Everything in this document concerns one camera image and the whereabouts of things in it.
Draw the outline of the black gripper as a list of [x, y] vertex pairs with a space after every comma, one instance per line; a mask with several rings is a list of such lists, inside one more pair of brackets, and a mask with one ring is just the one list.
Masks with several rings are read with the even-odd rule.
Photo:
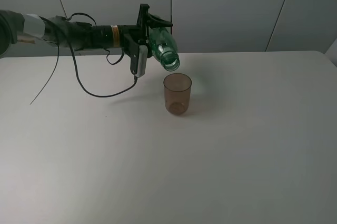
[[123, 52], [131, 59], [130, 71], [137, 73], [139, 46], [146, 45], [148, 55], [150, 52], [148, 44], [148, 27], [151, 29], [160, 27], [173, 27], [173, 23], [148, 13], [148, 4], [140, 4], [137, 22], [135, 25], [122, 26]]

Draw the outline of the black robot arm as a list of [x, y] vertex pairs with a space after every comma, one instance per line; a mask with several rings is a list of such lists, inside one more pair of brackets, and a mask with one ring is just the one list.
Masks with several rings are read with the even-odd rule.
[[175, 40], [168, 32], [173, 24], [149, 13], [141, 4], [134, 25], [97, 25], [73, 22], [55, 16], [44, 19], [36, 14], [1, 11], [1, 54], [17, 42], [33, 43], [36, 39], [52, 46], [71, 47], [74, 51], [120, 48], [131, 59], [130, 71], [137, 77], [145, 73], [148, 58], [155, 58], [167, 71], [180, 65]]

